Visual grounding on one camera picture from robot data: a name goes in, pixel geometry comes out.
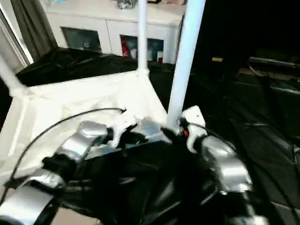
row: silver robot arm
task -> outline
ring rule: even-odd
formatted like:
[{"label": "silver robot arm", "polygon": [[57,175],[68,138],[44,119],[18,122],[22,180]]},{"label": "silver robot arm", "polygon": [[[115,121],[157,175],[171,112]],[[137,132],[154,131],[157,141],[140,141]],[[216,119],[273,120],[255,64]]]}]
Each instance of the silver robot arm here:
[{"label": "silver robot arm", "polygon": [[72,179],[90,148],[101,143],[108,134],[106,125],[82,122],[52,157],[43,159],[43,167],[0,206],[0,224],[51,224],[59,208],[56,197],[60,190]]},{"label": "silver robot arm", "polygon": [[182,121],[188,130],[187,148],[199,154],[212,172],[227,221],[231,225],[268,225],[254,199],[252,180],[246,165],[234,148],[219,138],[208,135],[200,109],[191,107],[183,112]]}]

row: wire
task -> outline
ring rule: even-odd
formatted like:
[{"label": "wire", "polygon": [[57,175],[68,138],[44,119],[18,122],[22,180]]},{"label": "wire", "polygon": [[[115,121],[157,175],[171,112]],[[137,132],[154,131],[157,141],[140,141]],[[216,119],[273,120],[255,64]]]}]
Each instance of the wire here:
[{"label": "wire", "polygon": [[276,186],[277,190],[280,192],[280,194],[283,196],[283,198],[285,199],[286,203],[289,205],[289,207],[292,210],[292,215],[294,217],[294,220],[296,221],[296,224],[300,224],[300,218],[298,216],[298,213],[295,210],[295,207],[293,206],[292,202],[290,201],[289,197],[285,194],[285,191],[283,190],[283,188],[280,186],[280,184],[276,181],[276,179],[260,164],[258,164],[257,162],[251,160],[251,162],[256,165],[262,172],[264,172],[269,178],[270,180],[274,183],[274,185]]},{"label": "wire", "polygon": [[263,74],[259,74],[255,69],[253,69],[253,67],[250,65],[250,63],[248,62],[248,66],[249,68],[252,70],[252,72],[257,75],[257,76],[266,76],[266,75],[263,75]]},{"label": "wire", "polygon": [[204,127],[204,126],[201,126],[199,124],[195,124],[195,123],[190,123],[191,125],[195,125],[197,127],[200,127],[202,128],[203,130],[205,130],[208,134],[212,134],[213,136],[217,137],[218,139],[220,139],[221,141],[223,141],[224,143],[228,143],[227,140],[225,140],[224,138],[222,138],[220,135],[218,135],[216,132]]},{"label": "wire", "polygon": [[269,74],[269,72],[268,72],[268,71],[266,71],[266,73],[267,73],[267,76],[268,76],[269,78],[271,78],[271,77],[270,77],[270,74]]},{"label": "wire", "polygon": [[[231,98],[232,100],[235,100],[237,101],[239,104],[242,104],[241,101],[238,101],[237,99],[235,98]],[[276,128],[274,128],[273,126],[270,126],[270,125],[265,125],[265,124],[250,124],[250,123],[244,123],[245,125],[247,126],[251,126],[251,127],[267,127],[269,129],[271,129],[273,132],[275,132],[277,135],[279,135],[280,133],[277,131]],[[275,145],[276,147],[278,147],[278,144],[276,142],[274,142],[272,140],[272,138],[269,138],[268,136],[266,136],[263,132],[261,132],[259,129],[257,129],[257,132],[259,132],[263,137],[267,138],[273,145]],[[290,159],[290,156],[287,155],[284,151],[279,151],[281,152],[281,154],[289,161],[292,162],[293,166],[294,166],[294,169],[295,169],[295,173],[296,173],[296,179],[297,179],[297,182],[298,182],[298,185],[299,185],[299,188],[300,188],[300,168],[299,168],[299,165],[298,165],[298,162],[297,162],[297,154],[295,152],[295,145],[292,143],[292,141],[290,140],[290,136],[288,134],[286,134],[286,132],[284,132],[283,134],[281,134],[285,137],[286,139],[286,142],[291,146],[292,150],[292,154],[293,154],[293,158]]]},{"label": "wire", "polygon": [[204,200],[201,201],[200,205],[203,206],[205,205],[208,201],[210,201],[216,194],[218,193],[218,188],[215,186],[214,191],[207,196]]},{"label": "wire", "polygon": [[2,194],[2,197],[1,197],[1,200],[0,200],[0,205],[3,204],[3,202],[5,201],[5,198],[8,194],[8,190],[9,190],[9,186],[10,184],[13,182],[14,180],[14,176],[18,170],[18,167],[19,165],[21,164],[21,161],[22,159],[24,158],[25,154],[27,153],[27,151],[30,149],[30,147],[40,138],[42,137],[45,133],[47,133],[48,131],[50,131],[51,129],[55,128],[56,126],[58,126],[59,124],[67,121],[67,120],[70,120],[70,119],[73,119],[75,117],[78,117],[78,116],[82,116],[82,115],[85,115],[85,114],[88,114],[88,113],[93,113],[93,112],[99,112],[99,111],[103,111],[103,110],[119,110],[121,112],[124,112],[124,109],[121,109],[121,108],[102,108],[102,109],[92,109],[92,110],[89,110],[89,111],[85,111],[85,112],[81,112],[79,114],[76,114],[76,115],[73,115],[73,116],[70,116],[70,117],[67,117],[67,118],[64,118],[63,120],[60,120],[58,121],[57,123],[51,125],[50,127],[48,127],[46,130],[44,130],[42,133],[40,133],[35,139],[32,140],[32,142],[29,143],[29,145],[27,145],[27,147],[24,149],[24,151],[22,152],[22,154],[20,155],[20,157],[18,158],[18,161],[16,162],[15,166],[14,166],[14,169],[12,171],[12,173],[10,174],[10,177],[8,179],[8,182],[7,182],[7,185],[4,187],[4,191],[3,191],[3,194]]},{"label": "wire", "polygon": [[[202,129],[204,129],[208,134],[212,134],[213,136],[217,137],[218,139],[220,139],[221,141],[223,141],[224,143],[228,143],[228,141],[226,141],[224,138],[222,138],[220,135],[218,135],[216,132],[203,127],[199,124],[194,124],[194,123],[190,123],[191,125],[195,125],[197,127],[200,127]],[[290,199],[288,198],[288,196],[285,194],[285,191],[283,190],[283,188],[280,186],[280,184],[276,181],[276,179],[260,164],[258,164],[257,162],[249,159],[249,161],[251,161],[251,163],[255,164],[258,168],[260,168],[261,171],[263,171],[269,178],[270,180],[274,183],[274,185],[276,186],[277,190],[280,192],[280,194],[282,195],[282,197],[285,199],[286,203],[288,204],[288,206],[291,208],[292,210],[292,214],[293,217],[295,219],[295,221],[297,222],[296,224],[300,225],[300,218],[295,210],[295,207],[293,206],[292,202],[290,201]]]}]

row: glass cabinet door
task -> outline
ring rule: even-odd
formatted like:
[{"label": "glass cabinet door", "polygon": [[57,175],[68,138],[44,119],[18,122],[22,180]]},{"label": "glass cabinet door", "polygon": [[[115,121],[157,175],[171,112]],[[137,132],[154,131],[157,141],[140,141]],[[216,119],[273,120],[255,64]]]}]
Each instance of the glass cabinet door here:
[{"label": "glass cabinet door", "polygon": [[69,48],[101,53],[101,44],[96,30],[61,27]]},{"label": "glass cabinet door", "polygon": [[[137,37],[120,35],[123,56],[138,58]],[[164,41],[148,38],[147,59],[149,61],[163,62]]]}]

